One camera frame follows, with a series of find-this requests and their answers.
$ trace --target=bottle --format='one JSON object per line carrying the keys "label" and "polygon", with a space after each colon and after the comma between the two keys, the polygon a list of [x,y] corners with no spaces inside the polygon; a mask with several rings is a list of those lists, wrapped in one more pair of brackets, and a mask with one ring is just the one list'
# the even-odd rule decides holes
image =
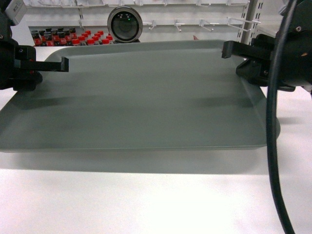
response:
{"label": "bottle", "polygon": [[109,44],[109,39],[105,38],[102,40],[103,45],[108,45]]}
{"label": "bottle", "polygon": [[72,43],[72,38],[70,36],[69,30],[65,30],[64,33],[65,33],[66,45],[67,46],[72,46],[73,43]]}
{"label": "bottle", "polygon": [[60,46],[60,41],[59,41],[59,37],[58,35],[56,36],[52,36],[52,38],[54,37],[53,41],[54,41],[54,46]]}
{"label": "bottle", "polygon": [[88,39],[91,39],[91,31],[90,30],[86,30],[85,33],[88,34]]}
{"label": "bottle", "polygon": [[65,33],[64,32],[58,32],[58,37],[59,37],[59,45],[60,46],[66,46],[67,41],[65,39]]}
{"label": "bottle", "polygon": [[76,33],[76,28],[70,28],[69,29],[69,32],[70,32],[70,36],[72,39],[77,39],[77,33]]}
{"label": "bottle", "polygon": [[105,39],[103,31],[98,31],[97,33],[99,33],[101,35],[100,40]]}
{"label": "bottle", "polygon": [[58,31],[57,30],[52,30],[51,31],[51,35],[52,35],[52,40],[55,41],[55,37],[58,35]]}
{"label": "bottle", "polygon": [[54,41],[52,40],[51,33],[45,33],[44,38],[46,40],[47,46],[54,46]]}
{"label": "bottle", "polygon": [[108,34],[108,36],[106,36],[106,38],[109,40],[110,44],[114,44],[112,35]]}
{"label": "bottle", "polygon": [[94,40],[94,45],[99,45],[98,37],[93,36],[92,39]]}
{"label": "bottle", "polygon": [[98,37],[98,42],[100,45],[102,45],[101,34],[100,33],[94,33],[94,36]]}
{"label": "bottle", "polygon": [[37,30],[31,31],[31,36],[33,37],[35,46],[42,46],[42,41]]}
{"label": "bottle", "polygon": [[80,41],[79,39],[73,39],[72,40],[73,46],[80,46]]}
{"label": "bottle", "polygon": [[88,45],[94,45],[94,39],[88,39]]}
{"label": "bottle", "polygon": [[78,37],[78,39],[79,39],[79,42],[80,42],[80,45],[81,45],[81,46],[87,45],[84,36],[80,36],[80,37]]}
{"label": "bottle", "polygon": [[41,31],[39,31],[39,34],[40,34],[40,36],[41,36],[41,41],[42,41],[42,45],[41,45],[41,46],[47,46],[47,42],[46,42],[45,36],[44,36],[45,31],[44,31],[44,30],[41,30]]}
{"label": "bottle", "polygon": [[83,35],[84,36],[84,40],[85,40],[85,42],[87,43],[87,40],[88,40],[88,34],[87,33],[83,33],[83,34],[81,34],[81,35]]}

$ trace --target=wall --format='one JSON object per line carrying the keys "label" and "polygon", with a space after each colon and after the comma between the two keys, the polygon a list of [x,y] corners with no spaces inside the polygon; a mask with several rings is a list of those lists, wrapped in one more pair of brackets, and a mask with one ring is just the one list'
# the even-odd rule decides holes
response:
{"label": "wall", "polygon": [[[85,4],[77,8],[71,1],[63,1],[63,3],[70,3],[69,6],[51,7],[40,4],[43,1],[25,1],[28,5],[28,12],[26,14],[26,21],[31,29],[44,29],[46,26],[75,26],[79,33],[86,29],[97,31],[104,29],[107,32],[107,19],[109,13],[116,6],[100,5],[103,1],[77,1],[79,4]],[[61,1],[50,1],[50,3],[60,3]],[[120,1],[110,1],[111,3],[120,3]],[[153,30],[149,30],[148,25],[144,26],[141,41],[167,41],[167,40],[193,40],[193,35],[199,39],[222,39],[222,40],[236,40],[238,29],[229,27],[227,25],[227,18],[242,19],[242,12],[247,0],[219,0],[219,1],[198,1],[198,0],[176,0],[167,1],[168,5],[164,6],[163,1],[160,0],[124,0],[122,3],[131,3],[131,7],[136,9],[142,17],[143,22],[154,22],[157,24]],[[185,23],[180,26],[182,30],[174,26],[175,21]],[[220,25],[211,26],[205,22],[204,27],[213,28],[209,32],[205,28],[199,26],[200,20],[206,22],[220,23]],[[240,21],[232,21],[236,26],[242,26]]]}

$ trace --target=white wall shelf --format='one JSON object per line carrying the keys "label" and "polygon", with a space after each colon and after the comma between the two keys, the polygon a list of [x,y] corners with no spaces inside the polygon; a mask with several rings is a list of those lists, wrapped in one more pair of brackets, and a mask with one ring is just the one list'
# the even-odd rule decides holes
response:
{"label": "white wall shelf", "polygon": [[212,4],[223,4],[226,6],[243,6],[249,3],[249,0],[100,0],[100,1],[51,1],[51,0],[25,0],[27,7],[60,7],[60,8],[88,8],[88,7],[116,7],[121,5],[196,5],[198,7],[210,6]]}

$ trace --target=black cable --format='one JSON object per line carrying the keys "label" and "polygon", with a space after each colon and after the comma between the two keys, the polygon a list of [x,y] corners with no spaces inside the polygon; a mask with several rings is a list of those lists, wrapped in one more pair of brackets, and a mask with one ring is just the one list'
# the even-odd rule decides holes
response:
{"label": "black cable", "polygon": [[280,70],[282,53],[287,38],[289,25],[293,18],[293,13],[296,8],[297,0],[290,0],[286,14],[282,20],[280,30],[276,36],[275,47],[273,51],[270,73],[269,73],[269,85],[267,94],[267,145],[268,145],[268,167],[271,191],[275,203],[275,207],[279,216],[279,220],[283,226],[286,234],[294,234],[294,230],[291,221],[288,217],[287,210],[284,204],[280,182],[278,174],[277,163],[277,146],[276,146],[276,98],[278,88],[278,74]]}

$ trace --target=white table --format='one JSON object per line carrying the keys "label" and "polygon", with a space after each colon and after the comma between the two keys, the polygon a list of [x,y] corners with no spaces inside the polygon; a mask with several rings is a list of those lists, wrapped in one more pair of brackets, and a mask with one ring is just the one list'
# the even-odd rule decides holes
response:
{"label": "white table", "polygon": [[[13,94],[0,91],[1,107]],[[281,186],[297,234],[312,230],[311,114],[306,91],[279,92]],[[283,233],[265,147],[0,153],[0,207],[3,234]]]}

